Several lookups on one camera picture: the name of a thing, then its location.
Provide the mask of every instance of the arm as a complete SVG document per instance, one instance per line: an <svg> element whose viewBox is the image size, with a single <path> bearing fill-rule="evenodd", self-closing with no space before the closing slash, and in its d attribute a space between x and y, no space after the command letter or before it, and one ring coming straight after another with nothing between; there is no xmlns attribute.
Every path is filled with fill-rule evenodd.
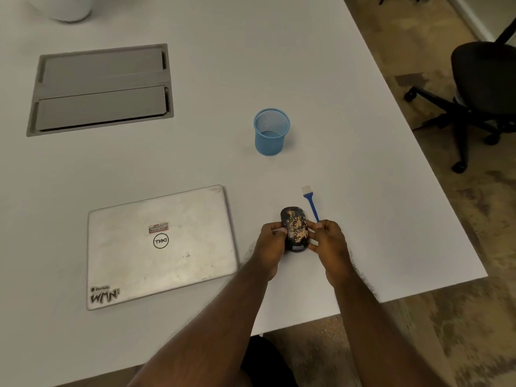
<svg viewBox="0 0 516 387"><path fill-rule="evenodd" d="M222 386L234 381L286 229L265 224L255 252L220 294L139 371L128 387Z"/></svg>
<svg viewBox="0 0 516 387"><path fill-rule="evenodd" d="M309 222L310 244L326 269L326 277L344 321L349 345L364 387L446 387L441 378L403 338L387 313L353 268L339 225Z"/></svg>

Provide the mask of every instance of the white container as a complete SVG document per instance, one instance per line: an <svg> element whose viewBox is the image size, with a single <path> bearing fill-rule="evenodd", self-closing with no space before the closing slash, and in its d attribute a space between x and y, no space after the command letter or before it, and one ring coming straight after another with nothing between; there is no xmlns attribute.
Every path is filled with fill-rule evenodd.
<svg viewBox="0 0 516 387"><path fill-rule="evenodd" d="M77 22L91 12L92 0L28 0L46 16L63 22Z"/></svg>

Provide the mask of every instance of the blue brush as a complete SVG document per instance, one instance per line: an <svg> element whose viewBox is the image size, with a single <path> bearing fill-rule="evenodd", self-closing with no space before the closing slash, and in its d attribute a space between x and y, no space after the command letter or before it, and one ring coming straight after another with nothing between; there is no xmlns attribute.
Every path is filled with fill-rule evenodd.
<svg viewBox="0 0 516 387"><path fill-rule="evenodd" d="M312 212L315 216L315 221L319 221L319 216L317 215L317 211L315 210L314 202L312 201L312 196L314 195L312 189L310 186L305 186L302 188L303 190L303 197L305 197L308 202L310 202L310 206L312 207Z"/></svg>

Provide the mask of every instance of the chair backrest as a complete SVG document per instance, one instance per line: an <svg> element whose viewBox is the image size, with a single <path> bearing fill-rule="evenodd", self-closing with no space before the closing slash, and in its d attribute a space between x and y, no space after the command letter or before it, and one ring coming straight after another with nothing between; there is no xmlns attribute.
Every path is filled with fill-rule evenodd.
<svg viewBox="0 0 516 387"><path fill-rule="evenodd" d="M507 26L507 28L500 34L497 40L494 43L498 43L500 45L506 43L516 32L516 19L513 20L511 24Z"/></svg>

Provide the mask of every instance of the mesh pencil cup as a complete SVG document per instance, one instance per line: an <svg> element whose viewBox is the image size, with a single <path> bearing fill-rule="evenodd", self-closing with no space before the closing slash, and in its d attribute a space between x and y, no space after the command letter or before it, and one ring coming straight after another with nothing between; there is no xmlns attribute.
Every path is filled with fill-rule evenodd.
<svg viewBox="0 0 516 387"><path fill-rule="evenodd" d="M274 156L283 149L283 140L290 129L287 114L277 108L266 108L255 116L255 147L265 156Z"/></svg>

